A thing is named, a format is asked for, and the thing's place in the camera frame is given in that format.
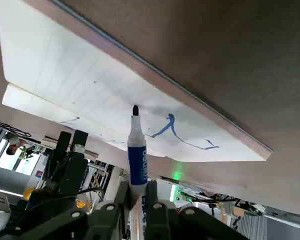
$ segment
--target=wire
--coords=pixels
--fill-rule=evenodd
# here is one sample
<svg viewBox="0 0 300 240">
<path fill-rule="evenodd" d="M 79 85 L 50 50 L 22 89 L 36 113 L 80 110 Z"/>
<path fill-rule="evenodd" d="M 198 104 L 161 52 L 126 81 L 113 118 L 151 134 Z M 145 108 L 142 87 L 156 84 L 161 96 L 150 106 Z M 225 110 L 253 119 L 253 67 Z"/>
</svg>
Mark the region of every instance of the wire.
<svg viewBox="0 0 300 240">
<path fill-rule="evenodd" d="M 15 134 L 20 138 L 31 138 L 31 136 L 32 136 L 29 132 L 22 131 L 18 128 L 15 128 L 15 127 L 10 126 L 10 125 L 8 125 L 6 123 L 3 123 L 3 122 L 0 122 L 0 128 Z"/>
<path fill-rule="evenodd" d="M 207 203 L 207 204 L 217 204 L 217 203 L 227 203 L 227 202 L 236 202 L 240 201 L 239 198 L 232 198 L 232 199 L 200 199 L 194 196 L 191 196 L 183 191 L 180 192 L 181 195 L 191 198 L 193 202 L 199 203 Z"/>
<path fill-rule="evenodd" d="M 91 188 L 88 188 L 88 189 L 79 191 L 79 192 L 78 192 L 78 195 L 79 195 L 79 194 L 85 194 L 85 193 L 92 192 L 92 191 L 98 191 L 99 193 L 101 193 L 101 197 L 99 196 L 99 197 L 100 197 L 100 200 L 103 200 L 103 199 L 104 199 L 105 191 L 104 191 L 101 187 L 91 187 Z"/>
</svg>

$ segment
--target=white panel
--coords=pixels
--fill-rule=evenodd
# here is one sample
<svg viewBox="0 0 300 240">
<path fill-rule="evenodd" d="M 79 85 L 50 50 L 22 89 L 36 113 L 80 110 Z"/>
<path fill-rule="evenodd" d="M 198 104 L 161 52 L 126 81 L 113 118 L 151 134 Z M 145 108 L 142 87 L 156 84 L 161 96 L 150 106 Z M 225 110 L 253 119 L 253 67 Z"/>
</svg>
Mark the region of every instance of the white panel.
<svg viewBox="0 0 300 240">
<path fill-rule="evenodd" d="M 265 160 L 205 116 L 22 1 L 0 0 L 0 43 L 7 81 L 28 91 L 8 87 L 5 105 L 126 149 L 136 104 L 148 148 L 155 155 L 182 162 Z"/>
</svg>

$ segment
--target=light fixture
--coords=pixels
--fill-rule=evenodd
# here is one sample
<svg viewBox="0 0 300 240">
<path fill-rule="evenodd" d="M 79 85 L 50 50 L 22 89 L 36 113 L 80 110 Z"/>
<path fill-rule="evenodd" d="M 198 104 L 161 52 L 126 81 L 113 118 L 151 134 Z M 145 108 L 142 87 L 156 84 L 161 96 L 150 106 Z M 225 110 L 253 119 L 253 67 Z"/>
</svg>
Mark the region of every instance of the light fixture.
<svg viewBox="0 0 300 240">
<path fill-rule="evenodd" d="M 1 192 L 1 193 L 4 193 L 4 194 L 14 195 L 14 196 L 17 196 L 17 197 L 23 197 L 22 194 L 18 194 L 18 193 L 11 192 L 11 191 L 5 191 L 5 190 L 2 190 L 2 189 L 0 189 L 0 192 Z"/>
</svg>

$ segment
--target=blue line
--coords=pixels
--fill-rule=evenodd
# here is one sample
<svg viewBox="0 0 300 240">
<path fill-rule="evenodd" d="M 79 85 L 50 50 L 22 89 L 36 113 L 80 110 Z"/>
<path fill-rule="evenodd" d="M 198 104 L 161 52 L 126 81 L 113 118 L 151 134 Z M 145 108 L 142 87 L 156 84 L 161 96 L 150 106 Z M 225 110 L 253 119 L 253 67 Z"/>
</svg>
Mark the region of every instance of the blue line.
<svg viewBox="0 0 300 240">
<path fill-rule="evenodd" d="M 169 120 L 169 123 L 168 123 L 167 125 L 165 125 L 164 128 L 162 128 L 159 132 L 157 132 L 157 133 L 155 133 L 155 134 L 153 134 L 153 135 L 147 135 L 147 134 L 146 134 L 146 135 L 154 139 L 155 137 L 157 137 L 157 136 L 163 134 L 165 131 L 167 131 L 169 128 L 171 128 L 171 131 L 172 131 L 173 135 L 174 135 L 177 139 L 179 139 L 181 142 L 183 142 L 183 143 L 185 143 L 185 144 L 188 144 L 188 145 L 190 145 L 190 146 L 192 146 L 192 147 L 195 147 L 195 148 L 198 148 L 198 149 L 201 149 L 201 150 L 209 150 L 209 149 L 218 149 L 218 148 L 219 148 L 218 146 L 215 146 L 215 145 L 214 145 L 210 140 L 208 140 L 208 139 L 205 139 L 205 140 L 206 140 L 210 145 L 212 145 L 212 146 L 205 147 L 205 148 L 202 148 L 202 147 L 193 145 L 193 144 L 191 144 L 191 143 L 188 143 L 188 142 L 182 140 L 182 139 L 177 135 L 176 130 L 175 130 L 175 116 L 174 116 L 172 113 L 169 113 L 168 116 L 166 117 L 166 119 Z"/>
</svg>

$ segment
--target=green light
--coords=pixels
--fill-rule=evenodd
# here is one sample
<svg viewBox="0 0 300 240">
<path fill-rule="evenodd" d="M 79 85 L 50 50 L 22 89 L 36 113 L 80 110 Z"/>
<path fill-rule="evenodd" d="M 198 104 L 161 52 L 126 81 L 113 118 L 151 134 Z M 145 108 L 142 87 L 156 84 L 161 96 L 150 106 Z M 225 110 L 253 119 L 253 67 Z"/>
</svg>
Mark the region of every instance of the green light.
<svg viewBox="0 0 300 240">
<path fill-rule="evenodd" d="M 173 179 L 174 180 L 180 180 L 181 179 L 181 175 L 183 175 L 182 172 L 175 171 L 174 174 L 173 174 Z"/>
</svg>

